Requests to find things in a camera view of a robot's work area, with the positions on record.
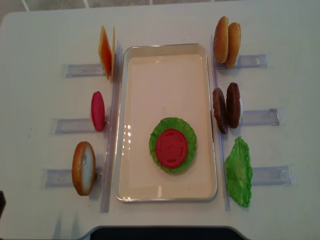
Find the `brown burger patty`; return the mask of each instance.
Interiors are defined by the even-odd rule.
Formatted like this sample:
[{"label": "brown burger patty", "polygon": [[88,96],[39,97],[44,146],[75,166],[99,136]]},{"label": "brown burger patty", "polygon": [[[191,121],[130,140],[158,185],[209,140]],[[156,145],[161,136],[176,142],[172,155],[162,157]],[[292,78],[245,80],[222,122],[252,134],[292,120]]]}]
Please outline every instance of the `brown burger patty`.
[{"label": "brown burger patty", "polygon": [[213,109],[214,118],[216,119],[220,132],[222,134],[227,134],[228,122],[225,96],[218,87],[213,91]]},{"label": "brown burger patty", "polygon": [[230,128],[236,129],[241,115],[240,92],[238,84],[230,83],[226,91],[227,122]]}]

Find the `tray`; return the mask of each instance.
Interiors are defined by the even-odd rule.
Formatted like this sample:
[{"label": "tray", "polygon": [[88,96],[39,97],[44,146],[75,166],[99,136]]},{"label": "tray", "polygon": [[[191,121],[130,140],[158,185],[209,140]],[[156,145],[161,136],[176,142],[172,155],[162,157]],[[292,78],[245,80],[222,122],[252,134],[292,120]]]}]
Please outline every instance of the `tray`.
[{"label": "tray", "polygon": [[[196,156],[179,174],[149,154],[153,129],[166,117],[188,122]],[[124,202],[208,200],[217,191],[207,55],[200,44],[131,47],[124,54],[113,191]]]}]

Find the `clear plastic holder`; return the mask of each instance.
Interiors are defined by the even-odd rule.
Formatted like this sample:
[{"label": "clear plastic holder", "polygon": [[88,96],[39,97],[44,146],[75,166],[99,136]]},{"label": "clear plastic holder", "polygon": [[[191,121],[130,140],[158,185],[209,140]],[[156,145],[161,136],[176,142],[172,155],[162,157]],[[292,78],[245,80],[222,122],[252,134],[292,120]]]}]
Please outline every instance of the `clear plastic holder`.
[{"label": "clear plastic holder", "polygon": [[101,63],[98,64],[65,64],[65,77],[98,77],[105,76],[105,70]]},{"label": "clear plastic holder", "polygon": [[[42,169],[41,186],[44,188],[69,188],[73,187],[71,169]],[[101,184],[103,180],[103,169],[95,170],[94,184]]]},{"label": "clear plastic holder", "polygon": [[116,45],[115,64],[114,64],[114,82],[112,89],[112,103],[108,125],[108,144],[106,148],[106,160],[103,176],[103,191],[101,201],[101,212],[106,213],[110,207],[110,195],[112,189],[112,172],[114,156],[117,151],[117,131],[118,131],[118,112],[120,103],[120,91],[122,85],[123,70],[123,50],[119,43]]},{"label": "clear plastic holder", "polygon": [[[107,117],[105,118],[106,126],[108,126]],[[51,135],[61,135],[61,134],[90,134],[97,133],[95,126],[91,118],[75,118],[75,119],[65,119],[65,118],[53,118],[50,123]]]},{"label": "clear plastic holder", "polygon": [[[239,55],[234,69],[253,69],[253,68],[267,68],[269,65],[270,56],[268,54],[258,55]],[[223,63],[215,63],[217,70],[228,69]]]},{"label": "clear plastic holder", "polygon": [[[212,62],[213,88],[218,87],[217,65],[215,64],[213,37],[210,39],[210,51]],[[238,64],[238,68],[248,68],[247,65]],[[270,108],[266,110],[244,111],[239,126],[279,126],[286,123],[282,108]],[[220,149],[221,172],[223,173],[223,198],[225,210],[230,210],[230,196],[227,190],[227,175],[225,169],[226,153],[223,134],[218,130],[218,143]],[[275,166],[275,167],[254,167],[253,168],[253,186],[274,186],[274,185],[296,185],[296,169],[294,165]]]}]

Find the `red tomato slice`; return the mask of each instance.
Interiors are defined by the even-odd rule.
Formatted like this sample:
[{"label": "red tomato slice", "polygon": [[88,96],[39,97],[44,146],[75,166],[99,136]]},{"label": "red tomato slice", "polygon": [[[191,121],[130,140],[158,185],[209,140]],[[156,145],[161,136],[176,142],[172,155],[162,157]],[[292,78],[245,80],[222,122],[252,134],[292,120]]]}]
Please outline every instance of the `red tomato slice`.
[{"label": "red tomato slice", "polygon": [[102,132],[106,126],[105,103],[99,91],[96,91],[92,96],[91,117],[95,130]]},{"label": "red tomato slice", "polygon": [[178,167],[186,159],[188,144],[186,137],[178,130],[170,128],[158,137],[155,155],[158,161],[169,169]]}]

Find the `tray rim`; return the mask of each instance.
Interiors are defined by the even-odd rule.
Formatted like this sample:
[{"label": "tray rim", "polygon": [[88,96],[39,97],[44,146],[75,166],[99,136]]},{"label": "tray rim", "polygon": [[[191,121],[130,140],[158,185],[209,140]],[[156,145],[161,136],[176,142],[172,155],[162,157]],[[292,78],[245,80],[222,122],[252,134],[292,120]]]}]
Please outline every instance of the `tray rim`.
[{"label": "tray rim", "polygon": [[208,69],[208,55],[206,52],[206,49],[204,46],[200,43],[183,43],[183,44],[165,44],[165,45],[145,45],[145,46],[131,46],[129,47],[123,54],[123,61],[122,61],[122,71],[121,71],[121,93],[120,93],[120,104],[119,104],[119,109],[118,109],[118,121],[117,121],[117,129],[116,129],[116,146],[120,142],[119,140],[119,127],[120,127],[120,120],[121,120],[121,109],[122,109],[122,90],[125,88],[127,85],[123,85],[123,72],[124,72],[124,67],[125,67],[125,59],[126,59],[126,54],[131,49],[141,49],[141,48],[161,48],[161,47],[174,47],[174,46],[189,46],[189,45],[197,45],[203,48],[204,50],[204,55],[205,55],[205,68],[206,68],[206,79],[207,79],[207,89],[208,89],[208,98],[209,98],[209,110],[210,110],[210,128],[211,128],[211,139],[212,139],[212,153],[213,153],[213,164],[214,164],[214,174],[215,174],[215,185],[214,188],[215,190],[213,191],[212,195],[209,197],[205,198],[182,198],[182,197],[158,197],[158,198],[121,198],[117,195],[115,191],[115,170],[117,166],[117,152],[114,154],[114,168],[113,168],[113,173],[112,173],[112,191],[116,199],[118,199],[121,202],[124,203],[132,203],[132,202],[195,202],[195,201],[209,201],[211,200],[217,193],[218,191],[218,176],[217,176],[217,164],[216,164],[216,153],[215,153],[215,139],[214,139],[214,128],[213,128],[213,115],[212,115],[212,101],[211,101],[211,95],[210,95],[210,79],[209,79],[209,69]]}]

